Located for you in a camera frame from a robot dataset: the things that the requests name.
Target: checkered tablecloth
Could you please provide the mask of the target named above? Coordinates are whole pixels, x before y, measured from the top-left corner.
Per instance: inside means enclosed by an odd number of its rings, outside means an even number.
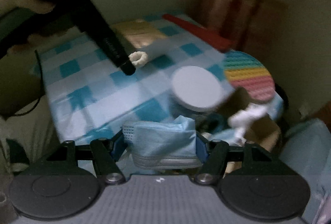
[[[186,15],[178,17],[192,21]],[[59,138],[86,144],[99,137],[111,138],[123,122],[170,122],[170,80],[182,66],[209,70],[228,94],[234,89],[225,79],[224,54],[160,15],[144,18],[168,36],[172,49],[126,76],[86,35],[41,55],[44,84]],[[276,95],[270,104],[272,118],[282,107]]]

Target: red object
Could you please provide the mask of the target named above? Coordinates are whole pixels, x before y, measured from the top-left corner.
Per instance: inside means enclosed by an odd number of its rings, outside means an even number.
[[[181,28],[202,39],[220,52],[227,52],[231,49],[233,42],[224,37],[221,37],[217,32],[196,26],[186,20],[182,20],[170,14],[165,14],[162,16],[162,18],[177,24]]]

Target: white logo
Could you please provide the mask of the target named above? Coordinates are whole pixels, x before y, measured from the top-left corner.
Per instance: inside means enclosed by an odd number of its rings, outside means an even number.
[[[155,179],[155,181],[158,183],[162,183],[163,181],[165,181],[165,179],[163,177],[160,177],[158,179]]]

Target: black cable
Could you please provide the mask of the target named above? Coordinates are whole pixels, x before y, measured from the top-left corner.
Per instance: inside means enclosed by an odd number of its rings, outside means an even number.
[[[39,70],[40,70],[40,95],[39,95],[38,101],[34,104],[34,106],[31,109],[29,109],[26,112],[23,112],[23,113],[20,113],[20,114],[2,115],[4,117],[7,117],[7,118],[9,118],[9,117],[21,117],[21,116],[24,116],[24,115],[29,114],[30,112],[32,112],[38,106],[38,104],[40,102],[40,99],[43,96],[43,87],[44,87],[44,84],[43,84],[43,74],[42,74],[42,69],[41,69],[41,61],[40,61],[39,54],[38,54],[37,50],[35,50],[34,53],[36,55],[37,63],[38,63]]]

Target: white lid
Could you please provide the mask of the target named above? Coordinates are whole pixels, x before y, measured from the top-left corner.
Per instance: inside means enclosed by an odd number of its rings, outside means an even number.
[[[214,109],[225,96],[219,80],[201,67],[179,68],[173,74],[171,84],[178,103],[197,112]]]

